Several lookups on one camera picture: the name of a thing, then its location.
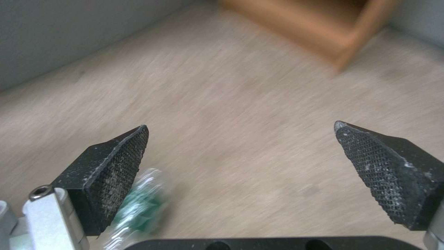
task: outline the transparent plastic wrap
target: transparent plastic wrap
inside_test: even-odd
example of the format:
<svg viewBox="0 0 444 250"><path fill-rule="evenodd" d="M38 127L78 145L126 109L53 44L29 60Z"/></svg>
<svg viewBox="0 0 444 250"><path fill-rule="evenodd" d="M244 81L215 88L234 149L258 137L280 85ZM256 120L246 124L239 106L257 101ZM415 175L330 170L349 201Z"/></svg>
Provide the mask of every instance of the transparent plastic wrap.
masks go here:
<svg viewBox="0 0 444 250"><path fill-rule="evenodd" d="M149 169L136 180L111 225L102 234L104 250L122 250L146 240L157 228L167 206L162 172Z"/></svg>

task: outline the floor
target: floor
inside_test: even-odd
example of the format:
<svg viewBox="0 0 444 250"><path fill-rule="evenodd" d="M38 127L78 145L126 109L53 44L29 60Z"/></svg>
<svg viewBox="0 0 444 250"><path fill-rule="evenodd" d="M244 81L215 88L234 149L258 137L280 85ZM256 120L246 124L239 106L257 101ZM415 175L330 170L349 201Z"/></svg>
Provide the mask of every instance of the floor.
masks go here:
<svg viewBox="0 0 444 250"><path fill-rule="evenodd" d="M171 190L155 237L385 235L421 246L422 232L394 225L371 197L333 123L405 137L444 160L443 79L443 51L393 30L335 76L198 2L1 93L0 197L20 213L88 145L146 124L141 168L163 170Z"/></svg>

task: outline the black metal plate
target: black metal plate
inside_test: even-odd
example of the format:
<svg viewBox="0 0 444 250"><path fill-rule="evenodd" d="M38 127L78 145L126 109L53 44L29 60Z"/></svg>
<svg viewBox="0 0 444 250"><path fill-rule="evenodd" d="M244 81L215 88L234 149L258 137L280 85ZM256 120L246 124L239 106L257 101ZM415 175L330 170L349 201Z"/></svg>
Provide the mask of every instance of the black metal plate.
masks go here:
<svg viewBox="0 0 444 250"><path fill-rule="evenodd" d="M149 240L126 250L419 250L400 240L379 237L221 238Z"/></svg>

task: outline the hole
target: hole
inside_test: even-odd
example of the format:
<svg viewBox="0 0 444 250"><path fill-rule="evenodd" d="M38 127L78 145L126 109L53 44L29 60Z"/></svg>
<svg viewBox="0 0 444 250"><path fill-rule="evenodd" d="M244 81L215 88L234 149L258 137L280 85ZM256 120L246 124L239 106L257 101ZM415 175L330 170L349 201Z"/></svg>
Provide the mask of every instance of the hole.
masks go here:
<svg viewBox="0 0 444 250"><path fill-rule="evenodd" d="M217 241L211 243L205 250L231 250L231 248L227 244Z"/></svg>
<svg viewBox="0 0 444 250"><path fill-rule="evenodd" d="M305 245L305 250L332 250L332 248L322 240L311 240Z"/></svg>
<svg viewBox="0 0 444 250"><path fill-rule="evenodd" d="M47 187L41 187L41 188L37 189L36 191L34 191L34 195L43 194L43 193L46 192L47 190L48 190Z"/></svg>

